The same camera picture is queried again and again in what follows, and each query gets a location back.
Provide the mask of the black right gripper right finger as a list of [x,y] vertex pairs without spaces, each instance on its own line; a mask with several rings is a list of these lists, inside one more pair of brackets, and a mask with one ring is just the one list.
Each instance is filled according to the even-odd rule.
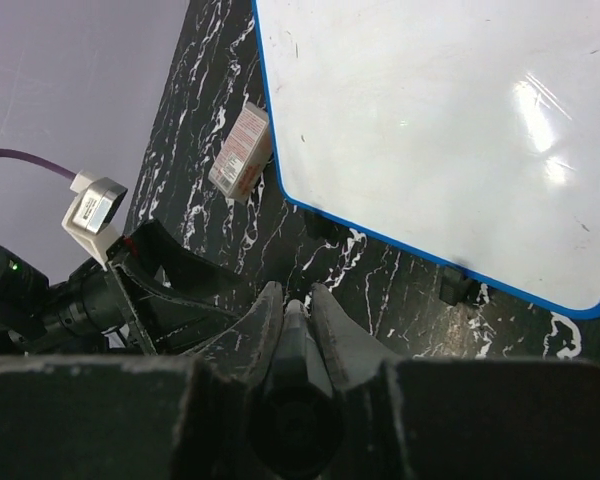
[[311,296],[310,323],[337,390],[365,383],[384,361],[395,360],[395,353],[351,319],[326,286],[315,283]]

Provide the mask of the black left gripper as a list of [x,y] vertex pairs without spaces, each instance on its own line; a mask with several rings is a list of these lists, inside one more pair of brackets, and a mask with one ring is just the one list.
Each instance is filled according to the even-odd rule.
[[129,330],[124,351],[189,350],[234,324],[214,298],[242,278],[194,254],[158,220],[116,244],[104,266],[90,259],[69,277],[69,331],[78,338]]

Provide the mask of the blue framed whiteboard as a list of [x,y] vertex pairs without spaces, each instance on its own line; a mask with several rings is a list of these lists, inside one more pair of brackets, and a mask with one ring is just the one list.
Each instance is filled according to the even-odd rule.
[[285,197],[600,317],[600,1],[257,1]]

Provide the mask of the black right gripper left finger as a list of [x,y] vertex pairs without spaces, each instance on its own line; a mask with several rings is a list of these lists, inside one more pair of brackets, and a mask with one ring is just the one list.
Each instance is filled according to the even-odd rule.
[[282,286],[270,281],[242,318],[199,351],[199,386],[258,387],[278,343],[282,316]]

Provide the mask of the small white orange box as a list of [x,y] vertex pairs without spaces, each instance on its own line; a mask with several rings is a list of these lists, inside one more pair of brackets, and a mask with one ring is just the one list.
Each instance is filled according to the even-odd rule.
[[269,116],[247,102],[222,145],[208,179],[227,199],[245,204],[272,152]]

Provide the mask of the black capped whiteboard marker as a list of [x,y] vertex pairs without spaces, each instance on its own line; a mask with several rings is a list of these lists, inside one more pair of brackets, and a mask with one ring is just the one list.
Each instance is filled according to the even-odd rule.
[[333,385],[310,328],[308,312],[299,300],[291,300],[286,306],[269,377],[275,389],[311,387],[326,398],[333,397]]

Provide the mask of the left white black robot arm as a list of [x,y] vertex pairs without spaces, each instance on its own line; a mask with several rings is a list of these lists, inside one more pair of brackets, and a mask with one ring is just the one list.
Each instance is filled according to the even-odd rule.
[[0,246],[0,355],[177,355],[237,314],[212,304],[238,274],[184,248],[157,220],[141,224],[56,285]]

